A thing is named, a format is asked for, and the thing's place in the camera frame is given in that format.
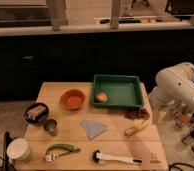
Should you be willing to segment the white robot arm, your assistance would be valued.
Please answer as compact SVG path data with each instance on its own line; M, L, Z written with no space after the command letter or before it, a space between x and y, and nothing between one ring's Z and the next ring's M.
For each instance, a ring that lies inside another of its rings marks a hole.
M159 123L164 112L177 100L194 111L194 64L183 62L160 70L156 86L149 94L152 122Z

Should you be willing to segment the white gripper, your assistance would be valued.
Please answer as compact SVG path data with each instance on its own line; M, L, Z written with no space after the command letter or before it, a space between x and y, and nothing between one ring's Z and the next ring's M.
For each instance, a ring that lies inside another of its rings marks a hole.
M167 105L163 102L152 99L151 107L153 112L153 124L157 125L161 121L161 118L166 114Z

